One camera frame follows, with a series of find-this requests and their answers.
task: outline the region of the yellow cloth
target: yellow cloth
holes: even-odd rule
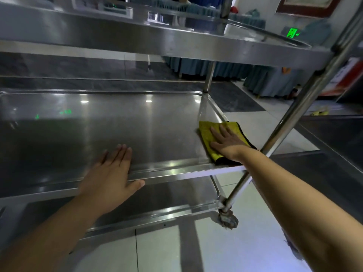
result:
[[[202,136],[204,145],[206,146],[206,149],[214,162],[216,162],[219,158],[223,157],[220,153],[217,153],[210,147],[210,143],[212,141],[216,141],[213,134],[211,133],[211,127],[213,127],[217,132],[219,131],[219,125],[222,124],[225,128],[228,126],[232,132],[234,132],[240,140],[242,140],[247,146],[252,147],[255,149],[255,146],[253,146],[247,138],[243,135],[241,132],[240,126],[237,122],[223,122],[223,123],[214,123],[210,121],[199,121],[199,131]]]

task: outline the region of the metal leg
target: metal leg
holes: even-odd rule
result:
[[[208,72],[206,74],[206,81],[204,82],[204,87],[203,87],[203,92],[205,93],[208,93],[209,89],[211,88],[211,83],[216,63],[217,63],[216,61],[209,62]]]
[[[270,155],[272,155],[272,153],[277,149],[277,147],[293,129],[300,117],[304,115],[306,110],[319,96],[320,91],[324,89],[324,87],[336,74],[342,63],[345,62],[346,57],[352,48],[355,47],[361,40],[361,35],[363,34],[363,30],[361,28],[363,26],[363,10],[358,11],[354,17],[357,19],[351,21],[351,23],[355,26],[347,26],[344,32],[347,32],[348,34],[341,36],[345,38],[345,40],[341,41],[341,44],[333,46],[332,50],[335,50],[335,56],[333,59],[328,63],[324,70],[316,71],[314,73],[304,86],[301,93],[298,95],[297,99],[294,101],[293,105],[291,105],[290,109],[286,112],[269,139],[266,141],[265,145],[262,147],[261,152],[266,156],[270,157]],[[220,211],[222,216],[223,213],[228,215],[228,211],[236,201],[238,195],[245,189],[245,187],[247,187],[251,179],[251,175],[248,172],[245,172],[234,190],[231,192],[230,196],[226,199],[225,207]]]

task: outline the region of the cart caster wheel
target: cart caster wheel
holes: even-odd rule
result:
[[[233,215],[232,210],[228,210],[226,213],[222,210],[219,211],[219,221],[224,228],[234,229],[238,226],[238,219]]]

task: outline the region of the forearm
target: forearm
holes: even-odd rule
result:
[[[350,259],[347,255],[359,254],[363,246],[359,222],[261,152],[241,147],[240,162],[252,175],[278,222],[315,270],[330,269],[330,265],[339,269],[338,262],[346,269],[361,265],[356,262],[358,256],[355,262],[346,263]]]
[[[78,196],[63,206],[4,253],[0,270],[53,271],[97,219],[89,202]]]

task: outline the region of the hand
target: hand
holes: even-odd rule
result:
[[[226,158],[240,162],[240,152],[241,149],[247,147],[246,144],[240,140],[230,128],[227,127],[227,129],[225,129],[223,125],[220,124],[219,130],[221,133],[211,127],[211,132],[218,142],[213,141],[210,143],[210,146]]]
[[[99,216],[114,210],[145,185],[144,180],[127,183],[132,149],[118,145],[107,157],[107,151],[79,185],[79,197],[89,201]]]

